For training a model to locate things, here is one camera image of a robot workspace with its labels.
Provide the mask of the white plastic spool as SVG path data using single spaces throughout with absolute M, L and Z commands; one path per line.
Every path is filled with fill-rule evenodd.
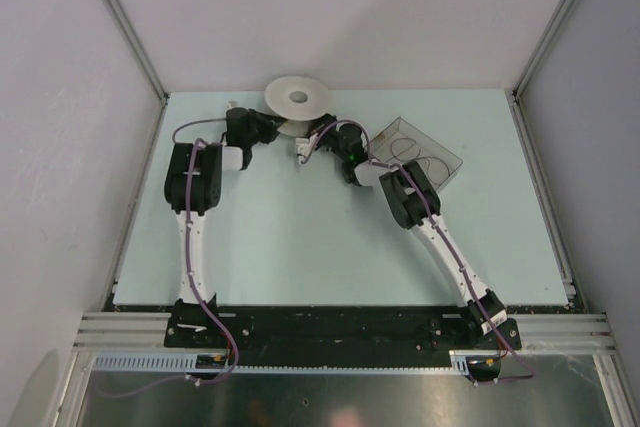
M 311 122 L 332 112 L 332 94 L 316 79 L 284 76 L 268 84 L 264 91 L 266 106 L 285 119 L 279 132 L 289 137 L 303 137 Z

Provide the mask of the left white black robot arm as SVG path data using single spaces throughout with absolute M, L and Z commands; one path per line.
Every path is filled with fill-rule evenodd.
M 216 290 L 207 278 L 205 237 L 208 221 L 222 195 L 222 174 L 246 169 L 257 144 L 269 144 L 286 120 L 254 109 L 230 106 L 220 119 L 226 130 L 217 142 L 197 138 L 173 150 L 164 182 L 164 198 L 176 215 L 181 242 L 178 300 L 167 323 L 168 348 L 218 346 L 230 334 L 217 317 Z

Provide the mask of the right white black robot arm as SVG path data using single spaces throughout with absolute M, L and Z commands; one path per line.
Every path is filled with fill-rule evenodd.
M 379 184 L 396 223 L 424 245 L 457 293 L 458 305 L 467 317 L 461 323 L 463 340 L 473 348 L 484 348 L 496 338 L 500 351 L 514 350 L 513 338 L 500 331 L 508 321 L 506 307 L 456 244 L 438 193 L 417 160 L 375 158 L 369 136 L 359 123 L 329 114 L 312 122 L 305 136 L 295 140 L 295 149 L 301 165 L 317 150 L 325 149 L 339 159 L 346 183 L 358 187 Z

